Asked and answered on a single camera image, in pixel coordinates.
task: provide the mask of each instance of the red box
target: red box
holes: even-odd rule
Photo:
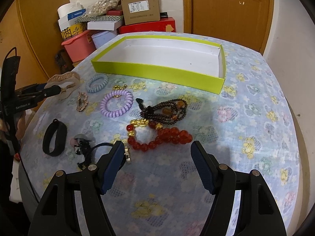
[[[121,26],[118,28],[120,34],[135,32],[176,32],[175,20],[173,18],[162,18],[160,21]]]
[[[122,15],[122,10],[109,10],[106,12],[107,16],[121,16]]]

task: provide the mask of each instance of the red bead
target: red bead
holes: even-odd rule
[[[132,130],[134,130],[134,126],[133,126],[132,124],[129,124],[129,125],[127,125],[127,127],[126,127],[126,130],[127,130],[127,131],[132,131]]]
[[[135,142],[132,145],[132,148],[135,150],[140,150],[141,144],[139,142]]]
[[[148,144],[148,147],[150,148],[150,149],[155,149],[156,148],[156,142],[155,141],[151,141],[151,142],[149,142],[149,144]]]
[[[158,144],[158,145],[160,145],[160,144],[163,143],[163,140],[162,140],[159,136],[157,136],[157,137],[155,138],[155,143]]]
[[[186,143],[187,143],[187,142],[186,142],[186,138],[180,137],[180,138],[179,138],[179,143],[182,144],[182,145],[186,144]]]
[[[157,134],[158,134],[158,136],[162,136],[163,135],[163,129],[158,129]]]
[[[189,135],[189,133],[186,130],[182,130],[181,132],[179,132],[179,137],[187,138],[188,135]]]
[[[149,121],[149,127],[150,127],[151,129],[155,129],[155,125],[156,125],[156,123],[155,123],[154,120],[150,120],[150,121]]]
[[[177,144],[179,143],[179,137],[178,137],[178,136],[172,137],[172,143],[173,143],[174,145],[177,145]]]
[[[190,143],[193,140],[193,136],[191,134],[186,138],[186,143]]]
[[[173,128],[170,129],[170,133],[171,133],[171,136],[178,136],[179,129],[176,128],[176,127],[173,127]]]
[[[141,149],[141,151],[146,152],[149,149],[149,147],[147,144],[142,144],[140,149]]]
[[[163,135],[169,135],[170,134],[170,129],[169,128],[164,128],[163,129]]]
[[[128,138],[128,144],[129,145],[132,145],[135,142],[136,142],[136,139],[134,137],[131,136],[131,137]]]
[[[165,143],[169,143],[169,142],[171,142],[171,140],[172,140],[171,136],[165,136],[165,137],[163,138],[163,141],[164,141]]]

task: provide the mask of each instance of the paper roll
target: paper roll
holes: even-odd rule
[[[77,2],[77,3],[72,2],[72,3],[67,3],[67,4],[60,6],[57,11],[58,11],[59,18],[62,18],[71,12],[78,11],[81,9],[82,8],[81,8],[81,5],[79,2]]]

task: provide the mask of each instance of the metal screw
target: metal screw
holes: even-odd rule
[[[63,175],[63,171],[62,170],[58,170],[57,172],[56,172],[56,176],[62,176]]]
[[[260,175],[258,170],[253,170],[252,173],[253,173],[254,176],[259,176]]]
[[[227,170],[227,165],[222,163],[219,165],[219,168],[222,170]]]
[[[95,164],[91,164],[89,167],[88,167],[88,169],[89,170],[96,170],[96,168],[97,168],[97,166],[95,165]]]

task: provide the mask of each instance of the purple spiral hair tie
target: purple spiral hair tie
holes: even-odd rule
[[[108,111],[107,103],[114,96],[125,96],[126,104],[121,108],[114,112]],[[107,116],[108,118],[115,118],[123,115],[128,112],[133,104],[133,95],[128,90],[113,90],[111,93],[107,93],[103,100],[100,102],[100,112]]]

